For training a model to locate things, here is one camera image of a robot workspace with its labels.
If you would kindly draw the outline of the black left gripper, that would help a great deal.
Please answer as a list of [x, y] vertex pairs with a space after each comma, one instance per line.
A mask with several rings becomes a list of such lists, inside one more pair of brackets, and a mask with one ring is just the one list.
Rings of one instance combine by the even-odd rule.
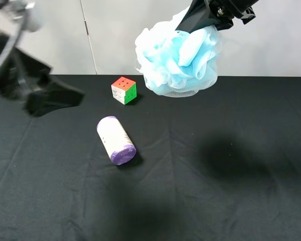
[[[9, 35], [0, 30], [0, 54]], [[52, 68], [28, 53], [14, 47], [12, 54], [0, 71], [0, 95], [11, 100], [19, 99], [19, 77], [35, 81], [41, 77], [43, 92], [33, 92], [27, 97], [25, 111], [34, 117], [44, 116], [52, 111], [80, 105], [85, 94], [56, 77], [49, 75]]]

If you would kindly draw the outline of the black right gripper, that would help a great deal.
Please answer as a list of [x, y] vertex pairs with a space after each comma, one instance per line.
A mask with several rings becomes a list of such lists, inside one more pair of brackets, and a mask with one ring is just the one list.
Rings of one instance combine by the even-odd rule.
[[228, 30], [233, 27], [233, 18], [247, 24], [256, 17], [252, 8], [256, 2], [258, 0], [192, 0], [176, 31], [192, 33], [208, 26], [215, 26], [218, 31]]

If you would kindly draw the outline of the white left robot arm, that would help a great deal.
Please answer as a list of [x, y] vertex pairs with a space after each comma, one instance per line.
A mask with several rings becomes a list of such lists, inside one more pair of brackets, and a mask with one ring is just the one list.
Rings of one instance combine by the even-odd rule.
[[0, 30], [0, 96], [22, 101], [29, 115], [40, 117], [79, 106], [84, 92], [52, 77], [50, 66], [17, 47], [25, 31], [35, 32], [41, 26], [35, 6], [29, 1], [0, 1], [0, 11], [18, 25], [12, 34]]

